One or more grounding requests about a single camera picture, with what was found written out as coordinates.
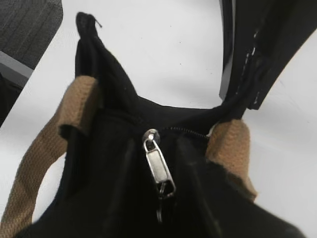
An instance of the white table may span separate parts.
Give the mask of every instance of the white table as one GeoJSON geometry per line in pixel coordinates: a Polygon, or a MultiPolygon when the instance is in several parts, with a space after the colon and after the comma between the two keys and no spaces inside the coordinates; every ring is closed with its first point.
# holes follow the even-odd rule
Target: white table
{"type": "MultiPolygon", "coordinates": [[[[0,215],[19,162],[74,79],[75,16],[93,14],[99,36],[140,96],[163,105],[211,108],[222,71],[218,0],[63,0],[60,29],[0,128],[0,215]],[[150,88],[156,87],[157,94],[150,88]]],[[[317,237],[317,33],[280,75],[259,111],[247,111],[256,203],[317,237]]],[[[48,171],[34,220],[52,201],[64,158],[48,171]]]]}

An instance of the canvas strap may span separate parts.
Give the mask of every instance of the canvas strap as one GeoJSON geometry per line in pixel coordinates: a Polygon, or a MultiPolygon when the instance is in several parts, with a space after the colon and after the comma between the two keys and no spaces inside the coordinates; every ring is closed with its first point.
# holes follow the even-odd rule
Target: canvas strap
{"type": "Polygon", "coordinates": [[[54,116],[32,142],[19,165],[1,219],[0,238],[11,238],[32,223],[43,177],[67,148],[67,141],[59,135],[60,127],[74,126],[87,135],[99,95],[97,81],[89,76],[77,77],[68,87],[54,116]]]}

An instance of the zipper pull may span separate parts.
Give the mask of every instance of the zipper pull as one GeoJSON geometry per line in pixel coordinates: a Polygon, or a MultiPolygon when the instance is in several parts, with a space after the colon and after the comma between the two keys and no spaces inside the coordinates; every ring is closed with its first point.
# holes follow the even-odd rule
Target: zipper pull
{"type": "Polygon", "coordinates": [[[143,147],[160,200],[173,197],[176,186],[169,172],[164,156],[158,146],[159,132],[150,129],[143,136],[143,147]]]}

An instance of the black fabric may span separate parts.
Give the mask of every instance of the black fabric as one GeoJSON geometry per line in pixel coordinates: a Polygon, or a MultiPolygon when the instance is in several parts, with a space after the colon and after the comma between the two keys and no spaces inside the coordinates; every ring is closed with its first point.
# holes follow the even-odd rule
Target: black fabric
{"type": "Polygon", "coordinates": [[[138,97],[94,24],[93,16],[78,14],[76,75],[98,79],[104,105],[88,137],[68,128],[56,197],[16,237],[303,238],[295,227],[247,200],[231,186],[224,168],[204,156],[204,134],[219,121],[241,118],[257,86],[257,72],[239,94],[214,109],[164,107],[138,97]],[[163,224],[157,220],[160,201],[142,148],[150,128],[158,129],[177,188],[175,197],[163,202],[163,224]]]}

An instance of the tan webbing strap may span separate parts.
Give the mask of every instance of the tan webbing strap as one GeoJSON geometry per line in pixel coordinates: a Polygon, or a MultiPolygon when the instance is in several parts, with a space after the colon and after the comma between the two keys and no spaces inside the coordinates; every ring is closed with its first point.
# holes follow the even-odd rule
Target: tan webbing strap
{"type": "Polygon", "coordinates": [[[249,179],[250,132],[241,120],[217,124],[209,139],[206,157],[222,165],[231,179],[250,200],[256,198],[249,179]]]}
{"type": "Polygon", "coordinates": [[[88,134],[99,94],[97,81],[88,76],[76,78],[68,87],[56,113],[35,138],[19,165],[1,219],[0,238],[11,238],[32,223],[43,177],[66,151],[67,142],[58,134],[58,127],[67,124],[88,134]]]}

